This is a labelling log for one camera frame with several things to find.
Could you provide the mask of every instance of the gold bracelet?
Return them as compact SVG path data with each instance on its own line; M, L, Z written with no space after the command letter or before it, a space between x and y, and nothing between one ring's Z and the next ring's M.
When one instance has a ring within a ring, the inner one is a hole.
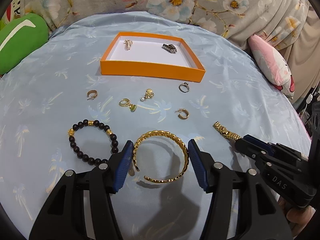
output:
M241 137L239 135L237 135L234 132L230 132L227 130L227 128L225 128L224 126L222 126L219 122L215 122L215 124L213 125L213 127L219 132L221 133L221 135L224 138L228 138L228 139L232 139L232 140L239 140L241 139Z
M137 160L136 160L137 149L138 149L138 147L139 147L139 145L140 145L140 143L142 141L144 141L146 138L149 138L151 136L164 136L164 137L170 138L176 144L178 144L180 146L183 154L184 154L184 166L183 166L182 172L177 177L175 177L173 179L158 180L158 179L151 179L150 177L146 177L146 176L144 176L144 179L146 179L148 181L151 181L151 182L154 182L154 183L169 183L169 182L172 182L174 180L179 179L187 170L187 167L188 167L188 164L189 164L189 154L188 154L188 150L187 150L186 145L184 144L184 142L181 141L181 139L178 138L177 136L175 136L174 134L172 134L170 132L167 132L167 131L154 130L154 131L150 131L150 132L147 132L145 134L142 134L138 138L138 140L134 144L133 153L132 153L132 160L133 160L133 164L134 164L136 170L140 171L138 166L137 166Z

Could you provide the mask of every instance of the light blue bed sheet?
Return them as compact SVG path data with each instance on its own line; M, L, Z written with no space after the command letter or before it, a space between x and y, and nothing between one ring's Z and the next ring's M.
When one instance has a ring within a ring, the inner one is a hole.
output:
M136 76L101 76L100 58L119 31L183 38L206 73L201 83ZM147 88L154 98L141 102ZM87 101L88 90L98 97ZM129 98L132 113L118 105ZM174 112L190 112L181 120ZM234 170L252 161L234 153L212 125L216 121L241 136L308 153L310 139L288 99L261 74L254 61L224 38L146 12L94 15L56 33L0 80L0 201L10 219L28 237L49 192L67 169L92 169L76 158L67 131L83 119L98 119L118 136L121 150L151 130L166 130L186 144L192 138ZM80 149L94 158L110 157L110 140L94 127L76 132ZM204 227L211 194L199 187L190 164L176 182L159 185L143 179L172 178L183 166L179 147L166 138L149 138L138 150L140 172L130 169L124 186L112 196L125 240L197 240ZM235 231L234 200L229 236Z

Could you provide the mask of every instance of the silver rivet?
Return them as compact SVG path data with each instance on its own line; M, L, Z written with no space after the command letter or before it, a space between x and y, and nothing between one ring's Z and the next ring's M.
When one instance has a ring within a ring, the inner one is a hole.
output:
M66 173L65 173L65 175L66 175L67 177L70 177L70 176L73 175L73 171L72 171L72 170L67 170Z
M213 165L216 169L221 169L223 167L222 163L214 163Z
M101 164L99 165L99 169L100 169L100 170L105 170L106 168L108 168L108 164L106 164L106 163L101 163Z
M250 169L248 172L252 176L257 175L257 171L255 169Z

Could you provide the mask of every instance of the orange box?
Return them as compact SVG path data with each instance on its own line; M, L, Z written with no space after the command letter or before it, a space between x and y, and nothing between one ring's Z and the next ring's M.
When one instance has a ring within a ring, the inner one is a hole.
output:
M132 40L126 50L124 40ZM177 53L162 48L173 44ZM100 60L102 75L144 76L201 82L205 69L182 38L119 32Z

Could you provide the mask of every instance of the green plush cushion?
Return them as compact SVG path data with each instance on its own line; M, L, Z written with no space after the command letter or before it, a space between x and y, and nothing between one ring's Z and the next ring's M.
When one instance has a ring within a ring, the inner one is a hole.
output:
M4 43L5 39L10 34L12 35L14 30L18 31ZM21 60L47 41L48 27L39 15L29 13L10 22L0 31L0 75L9 72Z

